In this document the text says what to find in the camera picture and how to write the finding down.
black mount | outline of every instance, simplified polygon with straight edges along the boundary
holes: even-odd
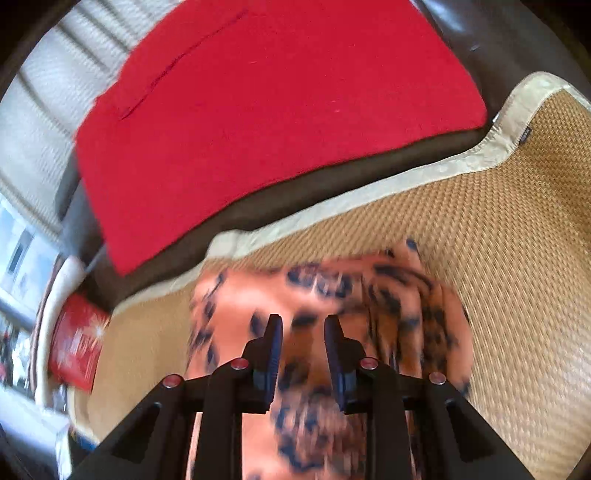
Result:
[[[406,420],[412,411],[423,479],[533,480],[444,375],[433,381],[406,377],[367,358],[361,343],[343,335],[336,315],[324,323],[324,342],[340,409],[368,416],[366,479],[412,480]]]
[[[212,375],[165,377],[74,470],[72,480],[180,480],[197,412],[203,412],[193,480],[242,480],[242,414],[273,401],[283,326],[271,315],[262,338]],[[368,480],[412,480],[407,413],[423,480],[532,480],[518,458],[440,375],[421,380],[367,358],[336,315],[324,323],[333,392],[345,414],[367,415]]]

white curtain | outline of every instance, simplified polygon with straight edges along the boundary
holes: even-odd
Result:
[[[180,0],[82,0],[22,65],[0,102],[0,194],[57,241],[54,199],[73,135],[129,52]]]

tan woven rug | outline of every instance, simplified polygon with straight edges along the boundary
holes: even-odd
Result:
[[[214,241],[203,268],[314,261],[412,236],[472,321],[470,401],[538,480],[562,480],[591,441],[591,114],[566,90],[548,92],[522,127],[501,113],[498,129],[517,130],[508,134],[512,147],[496,141],[510,154],[498,166],[386,195],[304,229],[292,219],[288,229],[296,231],[275,225],[275,241],[269,229],[233,233],[228,256],[241,258],[211,258],[229,244]],[[527,124],[531,133],[517,147]],[[87,404],[98,437],[165,373],[184,368],[187,281],[164,297],[140,296],[113,318]]]

label tag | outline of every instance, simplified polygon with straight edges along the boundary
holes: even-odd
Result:
[[[524,130],[523,134],[521,135],[521,138],[519,139],[519,145],[523,145],[525,142],[527,142],[527,139],[530,137],[530,133],[531,133],[531,127],[529,127],[529,126],[525,127],[525,130]]]

woven mat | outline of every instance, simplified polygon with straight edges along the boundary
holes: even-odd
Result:
[[[556,93],[499,167],[386,197],[238,260],[274,267],[386,248],[405,235],[472,321],[470,401],[538,480],[591,441],[591,115]]]

